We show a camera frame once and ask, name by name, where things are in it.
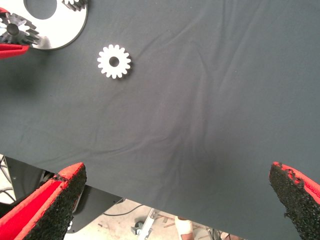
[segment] metal gear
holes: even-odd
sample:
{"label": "metal gear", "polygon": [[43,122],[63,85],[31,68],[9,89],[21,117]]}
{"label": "metal gear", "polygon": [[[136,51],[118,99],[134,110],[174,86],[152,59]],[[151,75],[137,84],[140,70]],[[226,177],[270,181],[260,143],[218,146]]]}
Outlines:
{"label": "metal gear", "polygon": [[62,0],[62,3],[73,11],[80,11],[88,4],[88,0]]}
{"label": "metal gear", "polygon": [[31,45],[38,44],[39,34],[30,21],[15,13],[5,13],[0,18],[0,43]]}
{"label": "metal gear", "polygon": [[108,47],[104,47],[103,51],[99,52],[100,57],[97,61],[100,63],[98,68],[102,69],[101,73],[106,74],[106,77],[109,78],[112,76],[115,78],[122,78],[123,75],[128,73],[128,69],[130,69],[130,65],[128,63],[131,62],[129,57],[129,53],[125,52],[126,50],[119,45],[109,45]]}

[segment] dark gray fabric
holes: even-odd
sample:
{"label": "dark gray fabric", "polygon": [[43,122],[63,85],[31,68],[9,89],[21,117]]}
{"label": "dark gray fabric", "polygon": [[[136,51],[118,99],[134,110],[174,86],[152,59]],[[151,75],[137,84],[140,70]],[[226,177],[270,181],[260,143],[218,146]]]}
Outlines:
{"label": "dark gray fabric", "polygon": [[[318,0],[91,1],[71,45],[0,61],[0,153],[249,239],[299,239],[273,161],[320,182]],[[119,44],[133,71],[106,78]]]}

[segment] gear center hole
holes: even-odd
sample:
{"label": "gear center hole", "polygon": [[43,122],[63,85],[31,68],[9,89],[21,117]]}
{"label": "gear center hole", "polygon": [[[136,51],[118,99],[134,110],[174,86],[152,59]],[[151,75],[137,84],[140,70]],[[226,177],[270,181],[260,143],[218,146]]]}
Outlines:
{"label": "gear center hole", "polygon": [[110,57],[109,59],[109,64],[112,66],[112,67],[116,67],[119,65],[119,59],[116,57],[116,56],[112,56]]}
{"label": "gear center hole", "polygon": [[57,0],[24,0],[24,6],[36,19],[48,19],[57,9]]}
{"label": "gear center hole", "polygon": [[13,24],[13,23],[9,23],[7,26],[6,26],[6,31],[12,35],[12,36],[16,36],[19,34],[19,28],[17,25]]}

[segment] concrete floor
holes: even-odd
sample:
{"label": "concrete floor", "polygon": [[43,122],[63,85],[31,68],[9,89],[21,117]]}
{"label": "concrete floor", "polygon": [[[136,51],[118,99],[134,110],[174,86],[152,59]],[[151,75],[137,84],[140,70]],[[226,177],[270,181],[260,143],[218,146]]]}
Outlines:
{"label": "concrete floor", "polygon": [[[11,183],[0,171],[0,190],[11,188]],[[13,198],[13,190],[7,191]],[[0,202],[10,204],[13,200],[5,193],[0,193]],[[111,207],[106,213],[115,215],[129,212],[136,206],[137,202],[126,199],[124,202]],[[86,227],[75,233],[67,233],[64,240],[137,240],[137,236],[131,232],[133,227],[139,221],[145,221],[151,208],[141,206],[133,212],[122,216],[100,215]],[[175,226],[175,216],[161,211],[152,225],[152,232],[148,240],[179,240],[178,232]],[[195,240],[210,240],[207,228],[204,225],[193,223],[193,233]]]}

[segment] metal disc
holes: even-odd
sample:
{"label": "metal disc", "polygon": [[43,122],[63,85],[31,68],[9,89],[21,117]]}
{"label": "metal disc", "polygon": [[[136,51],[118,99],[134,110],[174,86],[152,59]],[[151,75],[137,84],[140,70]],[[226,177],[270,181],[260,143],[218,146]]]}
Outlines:
{"label": "metal disc", "polygon": [[28,12],[24,0],[2,1],[1,7],[10,13],[28,19],[36,26],[40,41],[38,45],[31,46],[42,50],[58,49],[70,44],[81,33],[88,14],[88,6],[85,6],[81,11],[72,11],[61,0],[56,1],[56,10],[48,19],[38,19],[32,16]]}

